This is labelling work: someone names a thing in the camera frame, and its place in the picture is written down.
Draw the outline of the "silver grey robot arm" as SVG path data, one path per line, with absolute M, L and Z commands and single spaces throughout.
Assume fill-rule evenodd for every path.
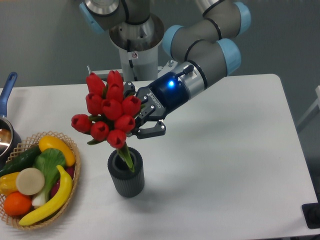
M 199 0 L 202 20 L 164 28 L 148 0 L 84 0 L 79 8 L 97 33 L 118 48 L 124 93 L 143 104 L 131 131 L 138 139 L 162 136 L 165 117 L 241 65 L 233 38 L 251 25 L 246 5 Z

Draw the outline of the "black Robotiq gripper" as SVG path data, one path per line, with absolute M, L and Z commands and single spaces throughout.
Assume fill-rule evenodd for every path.
M 139 88 L 137 92 L 131 81 L 124 84 L 124 97 L 136 95 L 145 104 L 135 120 L 135 127 L 126 134 L 127 137 L 136 136 L 137 139 L 142 140 L 166 134 L 167 128 L 162 119 L 190 99 L 188 88 L 183 82 L 184 76 L 189 76 L 189 73 L 170 71 L 149 85 Z M 141 128 L 148 121 L 157 122 L 153 127 Z

